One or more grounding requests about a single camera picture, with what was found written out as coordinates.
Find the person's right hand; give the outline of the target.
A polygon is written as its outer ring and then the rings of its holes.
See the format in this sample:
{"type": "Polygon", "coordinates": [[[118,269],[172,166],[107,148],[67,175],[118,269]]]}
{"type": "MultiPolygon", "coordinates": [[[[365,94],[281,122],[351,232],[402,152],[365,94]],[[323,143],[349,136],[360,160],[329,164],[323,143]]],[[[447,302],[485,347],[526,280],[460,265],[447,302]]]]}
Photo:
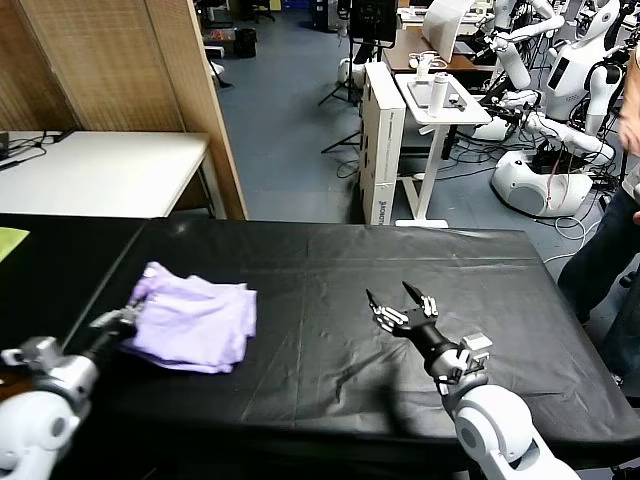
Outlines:
{"type": "Polygon", "coordinates": [[[619,116],[619,141],[621,146],[634,155],[639,155],[639,112],[623,108],[619,116]]]}

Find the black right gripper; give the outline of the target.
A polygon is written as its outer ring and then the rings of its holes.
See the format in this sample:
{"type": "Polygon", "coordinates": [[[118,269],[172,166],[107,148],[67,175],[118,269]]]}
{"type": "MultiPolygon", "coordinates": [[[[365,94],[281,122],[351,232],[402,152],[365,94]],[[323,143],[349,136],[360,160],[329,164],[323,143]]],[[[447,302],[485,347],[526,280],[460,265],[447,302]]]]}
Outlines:
{"type": "Polygon", "coordinates": [[[422,355],[426,365],[432,365],[443,353],[453,349],[453,343],[436,328],[439,315],[434,297],[403,281],[402,285],[419,308],[399,312],[382,305],[375,294],[366,289],[373,321],[395,337],[408,339],[422,355]]]}

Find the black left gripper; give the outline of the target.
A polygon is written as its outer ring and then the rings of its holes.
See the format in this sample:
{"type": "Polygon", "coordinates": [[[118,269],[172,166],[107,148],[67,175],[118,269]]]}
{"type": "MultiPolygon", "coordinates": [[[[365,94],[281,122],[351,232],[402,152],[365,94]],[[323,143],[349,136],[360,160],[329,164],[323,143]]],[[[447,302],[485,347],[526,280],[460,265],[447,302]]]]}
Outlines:
{"type": "Polygon", "coordinates": [[[124,340],[137,332],[137,318],[144,309],[146,300],[138,299],[118,312],[106,312],[89,324],[96,333],[87,348],[88,358],[106,358],[124,340]]]}

